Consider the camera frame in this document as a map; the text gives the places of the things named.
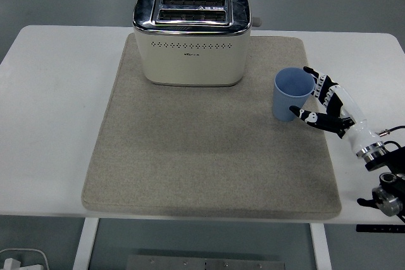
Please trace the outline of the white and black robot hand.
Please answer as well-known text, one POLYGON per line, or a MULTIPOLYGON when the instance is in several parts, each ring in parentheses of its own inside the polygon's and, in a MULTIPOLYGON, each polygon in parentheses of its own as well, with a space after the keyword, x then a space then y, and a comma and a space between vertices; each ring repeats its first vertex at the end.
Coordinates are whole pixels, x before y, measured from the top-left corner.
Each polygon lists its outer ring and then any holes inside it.
POLYGON ((311 95, 325 108, 325 113, 290 106, 289 110, 314 128, 335 133, 348 141, 357 157, 382 147, 380 137, 368 126, 366 116, 347 91, 328 75, 305 66, 303 70, 315 81, 311 95))

